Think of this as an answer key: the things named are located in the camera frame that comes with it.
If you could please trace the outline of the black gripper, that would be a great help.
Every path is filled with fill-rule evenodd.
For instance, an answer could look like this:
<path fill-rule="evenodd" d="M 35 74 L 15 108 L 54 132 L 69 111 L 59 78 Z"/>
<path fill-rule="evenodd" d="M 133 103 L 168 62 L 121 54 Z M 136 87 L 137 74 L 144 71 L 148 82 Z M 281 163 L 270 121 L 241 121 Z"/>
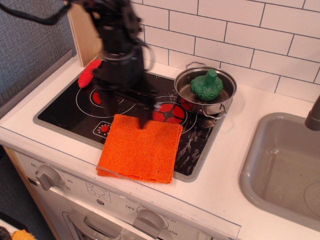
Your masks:
<path fill-rule="evenodd" d="M 118 112 L 118 97 L 136 103 L 136 117 L 143 129 L 153 118 L 155 110 L 155 88 L 147 81 L 143 51 L 134 49 L 128 54 L 105 54 L 100 79 L 96 89 L 104 112 L 114 116 Z"/>

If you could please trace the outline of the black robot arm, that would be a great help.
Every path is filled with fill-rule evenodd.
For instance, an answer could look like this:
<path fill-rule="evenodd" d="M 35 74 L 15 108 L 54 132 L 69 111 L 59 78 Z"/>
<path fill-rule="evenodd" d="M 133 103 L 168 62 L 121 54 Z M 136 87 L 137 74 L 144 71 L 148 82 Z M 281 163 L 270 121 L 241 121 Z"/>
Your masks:
<path fill-rule="evenodd" d="M 70 4 L 80 5 L 89 13 L 102 40 L 103 61 L 92 73 L 105 112 L 118 112 L 118 98 L 132 101 L 143 128 L 152 118 L 157 91 L 147 81 L 143 59 L 146 44 L 138 38 L 140 18 L 128 0 L 71 0 Z"/>

